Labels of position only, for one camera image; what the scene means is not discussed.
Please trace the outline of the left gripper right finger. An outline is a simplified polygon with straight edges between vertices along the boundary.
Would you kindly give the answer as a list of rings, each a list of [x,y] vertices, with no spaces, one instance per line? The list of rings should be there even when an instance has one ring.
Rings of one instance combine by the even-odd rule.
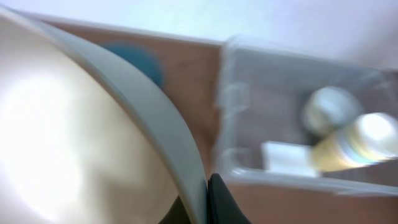
[[[251,224],[219,174],[208,180],[207,207],[209,224]]]

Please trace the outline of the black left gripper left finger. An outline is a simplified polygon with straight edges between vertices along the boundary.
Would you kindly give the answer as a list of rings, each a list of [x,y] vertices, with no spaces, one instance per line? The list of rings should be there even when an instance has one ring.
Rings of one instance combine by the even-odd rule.
[[[191,224],[187,211],[180,197],[177,197],[165,217],[159,224]]]

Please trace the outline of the clear plastic storage container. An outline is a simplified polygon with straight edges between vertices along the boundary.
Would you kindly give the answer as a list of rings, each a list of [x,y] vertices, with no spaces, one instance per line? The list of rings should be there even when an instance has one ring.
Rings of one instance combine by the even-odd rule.
[[[397,161],[317,172],[308,161],[317,138],[302,123],[305,101],[326,86],[348,91],[367,113],[396,116],[396,71],[311,57],[246,37],[227,41],[220,57],[216,171],[226,182],[397,194]]]

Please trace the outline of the yellow cup front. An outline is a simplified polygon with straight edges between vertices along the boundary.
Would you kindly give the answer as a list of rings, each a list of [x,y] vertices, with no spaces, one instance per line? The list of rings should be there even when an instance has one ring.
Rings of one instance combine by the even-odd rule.
[[[321,140],[313,147],[312,161],[322,172],[334,172],[353,168],[354,164],[346,156],[335,134]]]

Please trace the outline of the cream bowl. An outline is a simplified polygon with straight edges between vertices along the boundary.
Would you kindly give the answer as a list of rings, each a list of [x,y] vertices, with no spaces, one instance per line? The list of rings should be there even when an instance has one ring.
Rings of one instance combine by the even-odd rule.
[[[206,223],[178,109],[107,49],[1,8],[1,222]]]

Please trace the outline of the light grey small bowl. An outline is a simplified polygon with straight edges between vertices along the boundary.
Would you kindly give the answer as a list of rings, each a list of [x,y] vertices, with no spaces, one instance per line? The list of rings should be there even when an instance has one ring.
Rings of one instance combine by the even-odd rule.
[[[312,134],[322,138],[345,126],[364,108],[351,93],[335,86],[314,91],[302,108],[302,123]]]

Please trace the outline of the dark blue bowl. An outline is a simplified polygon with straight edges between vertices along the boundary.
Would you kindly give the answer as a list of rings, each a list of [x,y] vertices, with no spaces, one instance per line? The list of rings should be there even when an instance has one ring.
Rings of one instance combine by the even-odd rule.
[[[164,73],[161,64],[147,50],[128,42],[120,41],[101,44],[101,46],[135,66],[159,88],[164,87]]]

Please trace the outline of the cream white cup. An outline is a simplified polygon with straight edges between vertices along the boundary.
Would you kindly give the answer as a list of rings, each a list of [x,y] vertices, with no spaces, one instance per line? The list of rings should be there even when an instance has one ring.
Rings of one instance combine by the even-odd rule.
[[[397,157],[397,119],[386,113],[359,116],[350,126],[356,150],[367,159],[386,161]]]

